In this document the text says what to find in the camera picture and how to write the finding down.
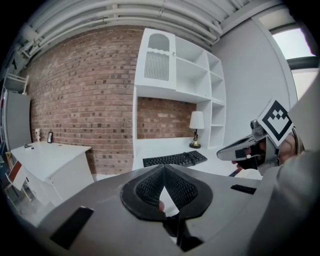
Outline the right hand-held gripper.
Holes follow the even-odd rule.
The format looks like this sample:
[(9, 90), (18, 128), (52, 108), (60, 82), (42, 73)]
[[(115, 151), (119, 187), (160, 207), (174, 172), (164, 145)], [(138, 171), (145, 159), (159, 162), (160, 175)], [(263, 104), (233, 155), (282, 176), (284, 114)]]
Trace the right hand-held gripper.
[(284, 162), (283, 143), (293, 131), (288, 111), (271, 99), (257, 119), (250, 123), (251, 135), (221, 148), (216, 156), (222, 161), (237, 161), (242, 170), (255, 169), (261, 175)]

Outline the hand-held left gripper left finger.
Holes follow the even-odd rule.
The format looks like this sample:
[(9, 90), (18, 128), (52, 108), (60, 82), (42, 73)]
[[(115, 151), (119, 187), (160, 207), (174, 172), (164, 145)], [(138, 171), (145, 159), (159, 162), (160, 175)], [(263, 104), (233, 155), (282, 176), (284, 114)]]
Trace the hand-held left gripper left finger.
[[(121, 190), (150, 168), (137, 169), (96, 181), (55, 207), (38, 225), (38, 242), (55, 256), (177, 256), (181, 249), (160, 222), (132, 215), (121, 202)], [(79, 207), (93, 209), (69, 249), (50, 237)]]

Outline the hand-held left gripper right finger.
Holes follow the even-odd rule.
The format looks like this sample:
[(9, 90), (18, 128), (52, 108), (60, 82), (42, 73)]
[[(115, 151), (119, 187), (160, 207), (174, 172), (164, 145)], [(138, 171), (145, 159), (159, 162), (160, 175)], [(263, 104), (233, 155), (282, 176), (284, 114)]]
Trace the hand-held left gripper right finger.
[(164, 225), (177, 244), (163, 246), (165, 256), (249, 256), (254, 225), (241, 220), (259, 180), (210, 174), (178, 165), (163, 167), (163, 184), (179, 210)]

